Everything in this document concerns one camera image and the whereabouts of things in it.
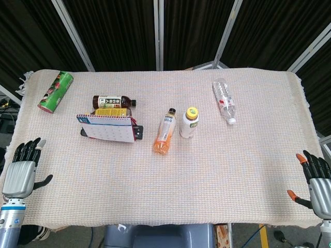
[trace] white bottle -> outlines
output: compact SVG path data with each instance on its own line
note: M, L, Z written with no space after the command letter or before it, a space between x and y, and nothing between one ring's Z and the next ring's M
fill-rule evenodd
M236 123L234 118L235 105L230 95L228 85L225 79L217 79L213 82L213 89L216 99L221 109L222 115L227 120L228 124L233 125Z
M183 138L192 138L199 122L199 112L195 107L189 107L183 114L179 133Z

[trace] yellow bottle cap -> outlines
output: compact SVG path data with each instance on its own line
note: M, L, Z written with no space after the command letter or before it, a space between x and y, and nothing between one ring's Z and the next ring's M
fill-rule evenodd
M189 119L195 119L198 116L198 110L196 107L189 107L186 111L186 116Z

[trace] black curtain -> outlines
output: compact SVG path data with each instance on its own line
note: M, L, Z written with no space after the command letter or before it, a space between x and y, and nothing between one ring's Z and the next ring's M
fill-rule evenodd
M155 70L153 0L64 0L96 71Z
M164 70L184 70L214 60L233 3L165 0Z
M330 1L244 0L221 62L287 70L330 22Z
M0 84L15 95L26 71L86 71L49 0L1 1L0 30Z
M297 72L317 131L331 135L331 40Z

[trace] white bottle cap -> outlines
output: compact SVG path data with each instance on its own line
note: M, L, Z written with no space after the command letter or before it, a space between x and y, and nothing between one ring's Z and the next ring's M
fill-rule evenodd
M236 119L235 118L228 119L228 124L233 125L235 123L236 123Z

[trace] orange juice bottle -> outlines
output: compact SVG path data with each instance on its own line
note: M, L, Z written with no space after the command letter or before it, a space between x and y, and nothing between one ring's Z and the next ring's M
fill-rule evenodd
M154 142L154 151L166 154L170 147L170 139L176 126L176 110L169 109L169 112L164 116L161 121L159 133Z

